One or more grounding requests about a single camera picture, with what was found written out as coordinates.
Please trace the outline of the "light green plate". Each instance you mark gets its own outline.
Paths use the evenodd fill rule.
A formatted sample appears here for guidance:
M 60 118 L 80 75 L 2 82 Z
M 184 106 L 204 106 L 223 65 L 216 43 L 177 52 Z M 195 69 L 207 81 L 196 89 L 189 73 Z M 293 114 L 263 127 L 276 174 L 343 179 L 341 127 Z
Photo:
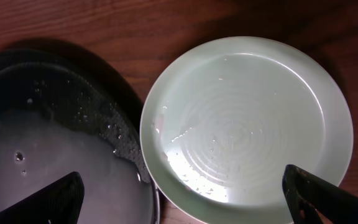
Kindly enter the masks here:
M 285 167 L 339 185 L 353 142 L 349 107 L 329 73 L 259 37 L 217 39 L 178 57 L 154 83 L 140 120 L 155 184 L 204 223 L 290 223 Z

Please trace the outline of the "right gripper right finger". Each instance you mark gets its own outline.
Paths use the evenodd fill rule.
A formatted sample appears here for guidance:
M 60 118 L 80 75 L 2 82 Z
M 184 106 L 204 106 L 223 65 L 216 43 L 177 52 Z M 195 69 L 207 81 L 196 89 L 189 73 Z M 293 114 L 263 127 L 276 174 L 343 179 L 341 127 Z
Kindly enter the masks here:
M 295 224 L 358 223 L 358 197 L 293 165 L 285 167 L 282 189 Z

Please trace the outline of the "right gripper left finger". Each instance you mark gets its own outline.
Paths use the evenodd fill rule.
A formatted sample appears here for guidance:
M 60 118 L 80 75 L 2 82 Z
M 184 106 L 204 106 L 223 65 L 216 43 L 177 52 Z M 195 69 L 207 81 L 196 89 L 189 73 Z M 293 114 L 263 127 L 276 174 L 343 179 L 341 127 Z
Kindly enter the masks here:
M 0 223 L 76 224 L 85 195 L 78 172 L 71 172 L 0 212 Z

